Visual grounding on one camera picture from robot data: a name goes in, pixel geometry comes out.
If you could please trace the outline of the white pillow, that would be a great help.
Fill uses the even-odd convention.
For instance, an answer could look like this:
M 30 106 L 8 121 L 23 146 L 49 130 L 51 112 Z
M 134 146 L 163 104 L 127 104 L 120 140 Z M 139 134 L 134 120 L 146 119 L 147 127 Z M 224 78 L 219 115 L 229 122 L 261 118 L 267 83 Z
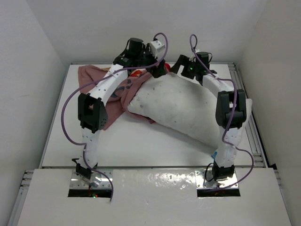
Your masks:
M 221 142 L 216 102 L 200 84 L 169 73 L 143 84 L 127 109 L 202 142 L 212 155 Z

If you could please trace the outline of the pink patterned pillowcase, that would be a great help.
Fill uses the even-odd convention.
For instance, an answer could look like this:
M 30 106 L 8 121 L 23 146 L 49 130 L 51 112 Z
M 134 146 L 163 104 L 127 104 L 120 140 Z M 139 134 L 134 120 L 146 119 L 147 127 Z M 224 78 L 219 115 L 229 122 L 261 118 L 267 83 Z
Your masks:
M 103 78 L 108 70 L 108 67 L 99 68 L 94 65 L 80 66 L 78 68 L 79 86 L 82 87 L 88 83 L 90 84 L 81 89 L 80 92 L 85 94 L 90 92 L 96 86 L 96 84 L 92 84 L 91 82 Z M 108 121 L 104 130 L 107 130 L 124 112 L 129 112 L 127 107 L 130 102 L 136 96 L 141 86 L 151 78 L 153 78 L 152 74 L 146 70 L 137 69 L 115 89 L 105 107 Z

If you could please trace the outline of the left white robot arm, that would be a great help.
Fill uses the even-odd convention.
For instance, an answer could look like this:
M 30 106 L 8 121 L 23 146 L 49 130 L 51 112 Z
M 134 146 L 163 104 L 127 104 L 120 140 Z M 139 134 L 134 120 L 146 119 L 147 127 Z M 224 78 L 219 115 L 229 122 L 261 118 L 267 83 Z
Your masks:
M 79 175 L 90 179 L 92 170 L 98 165 L 96 152 L 99 133 L 108 123 L 105 107 L 113 92 L 136 69 L 146 69 L 156 77 L 163 75 L 164 59 L 158 58 L 158 54 L 167 50 L 168 43 L 161 43 L 157 38 L 147 44 L 139 38 L 130 38 L 103 80 L 88 93 L 79 95 L 78 119 L 84 145 L 83 153 L 76 160 L 76 172 Z

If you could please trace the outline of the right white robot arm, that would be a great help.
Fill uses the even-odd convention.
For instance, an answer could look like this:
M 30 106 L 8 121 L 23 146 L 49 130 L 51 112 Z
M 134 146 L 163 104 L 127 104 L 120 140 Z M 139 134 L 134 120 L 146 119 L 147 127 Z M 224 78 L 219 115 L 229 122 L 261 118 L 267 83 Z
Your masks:
M 207 88 L 216 98 L 215 119 L 220 129 L 221 142 L 216 150 L 212 175 L 213 180 L 224 180 L 234 174 L 234 160 L 237 145 L 241 140 L 241 131 L 247 120 L 246 94 L 238 89 L 232 79 L 223 79 L 217 72 L 209 69 L 209 54 L 198 52 L 194 57 L 180 55 L 170 71 L 195 79 Z

